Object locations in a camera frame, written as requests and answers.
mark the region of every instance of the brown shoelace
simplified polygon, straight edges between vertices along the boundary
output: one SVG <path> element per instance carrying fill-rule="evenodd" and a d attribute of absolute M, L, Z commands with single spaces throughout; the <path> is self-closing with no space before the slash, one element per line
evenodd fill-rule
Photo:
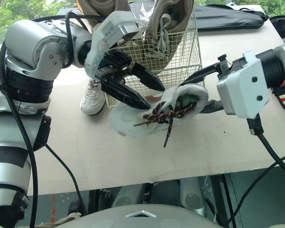
<path fill-rule="evenodd" d="M 168 138 L 171 134 L 171 130 L 172 130 L 172 124 L 173 124 L 173 119 L 174 118 L 183 118 L 185 116 L 185 114 L 190 111 L 191 109 L 193 109 L 196 106 L 196 102 L 191 103 L 190 105 L 188 105 L 187 107 L 180 109 L 180 110 L 174 110 L 172 105 L 169 105 L 170 110 L 167 112 L 158 112 L 159 109 L 165 104 L 165 101 L 160 102 L 152 111 L 152 114 L 145 114 L 143 115 L 143 118 L 146 119 L 146 122 L 143 123 L 138 123 L 135 124 L 135 126 L 139 126 L 139 125 L 143 125 L 143 124 L 151 124 L 154 122 L 158 122 L 159 124 L 169 124 L 168 127 L 168 131 L 167 131 L 167 137 L 164 143 L 164 147 L 166 147 L 167 142 L 168 142 Z"/>

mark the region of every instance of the white sneaker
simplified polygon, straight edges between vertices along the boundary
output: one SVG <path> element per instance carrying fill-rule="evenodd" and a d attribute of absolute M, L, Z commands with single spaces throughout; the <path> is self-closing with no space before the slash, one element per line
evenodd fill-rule
<path fill-rule="evenodd" d="M 85 95 L 80 101 L 80 110 L 87 115 L 98 114 L 105 105 L 105 93 L 99 81 L 90 79 Z"/>
<path fill-rule="evenodd" d="M 207 90 L 198 84 L 174 86 L 164 91 L 160 101 L 150 103 L 151 109 L 142 110 L 121 104 L 110 112 L 112 128 L 119 134 L 132 137 L 168 130 L 200 113 L 208 101 Z"/>

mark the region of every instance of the shoelace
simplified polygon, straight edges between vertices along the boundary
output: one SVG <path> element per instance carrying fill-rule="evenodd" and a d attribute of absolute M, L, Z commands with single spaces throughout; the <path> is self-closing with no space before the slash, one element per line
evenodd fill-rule
<path fill-rule="evenodd" d="M 169 14 L 164 13 L 160 19 L 160 37 L 158 40 L 151 39 L 151 45 L 148 47 L 149 51 L 145 55 L 153 58 L 168 58 L 167 54 L 170 53 L 170 40 L 168 31 L 165 29 L 171 23 L 171 17 Z"/>
<path fill-rule="evenodd" d="M 96 89 L 98 87 L 98 84 L 100 83 L 100 81 L 95 81 L 90 79 L 89 85 L 87 87 L 86 90 L 86 95 L 88 95 L 89 97 L 95 97 L 98 93 L 98 89 Z"/>
<path fill-rule="evenodd" d="M 143 115 L 143 118 L 146 119 L 146 122 L 143 123 L 139 123 L 134 125 L 135 126 L 139 126 L 139 125 L 143 125 L 143 124 L 151 124 L 154 122 L 158 122 L 159 124 L 169 124 L 168 127 L 168 131 L 167 131 L 167 136 L 166 136 L 166 140 L 164 143 L 164 147 L 166 147 L 167 142 L 168 142 L 168 138 L 171 134 L 171 130 L 172 130 L 172 124 L 173 124 L 173 119 L 174 118 L 183 118 L 185 116 L 185 114 L 192 110 L 195 106 L 196 106 L 196 102 L 191 103 L 190 105 L 188 105 L 186 108 L 184 109 L 180 109 L 178 111 L 175 111 L 172 107 L 172 105 L 169 105 L 170 110 L 167 112 L 160 112 L 158 113 L 159 109 L 165 104 L 166 102 L 160 102 L 152 111 L 152 114 L 145 114 Z"/>

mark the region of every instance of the beige shoe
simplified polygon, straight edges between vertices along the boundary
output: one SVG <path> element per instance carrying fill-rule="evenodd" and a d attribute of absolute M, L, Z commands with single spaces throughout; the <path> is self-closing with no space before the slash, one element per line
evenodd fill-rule
<path fill-rule="evenodd" d="M 84 15 L 109 16 L 113 11 L 131 11 L 127 0 L 77 0 L 78 8 Z M 99 21 L 89 20 L 92 27 Z"/>
<path fill-rule="evenodd" d="M 131 11 L 130 5 L 127 0 L 77 0 L 78 7 L 81 9 L 85 15 L 97 15 L 97 16 L 108 16 L 110 13 L 116 10 L 121 11 Z M 97 20 L 89 20 L 90 25 L 93 30 L 99 25 Z M 134 65 L 135 62 L 143 62 L 142 47 L 143 42 L 141 39 L 134 39 L 130 41 L 131 44 L 125 48 L 121 48 L 123 52 L 132 57 L 132 63 L 130 67 Z"/>
<path fill-rule="evenodd" d="M 164 69 L 173 58 L 193 9 L 193 0 L 157 0 L 144 41 L 144 66 Z"/>

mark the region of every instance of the black bag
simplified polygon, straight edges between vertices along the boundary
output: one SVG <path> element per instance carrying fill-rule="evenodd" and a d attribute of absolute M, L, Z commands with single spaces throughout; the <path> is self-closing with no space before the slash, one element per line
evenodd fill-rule
<path fill-rule="evenodd" d="M 219 29 L 257 29 L 268 19 L 260 11 L 247 8 L 234 10 L 225 5 L 195 6 L 199 31 Z"/>
<path fill-rule="evenodd" d="M 275 16 L 270 18 L 270 21 L 285 42 L 285 16 Z"/>

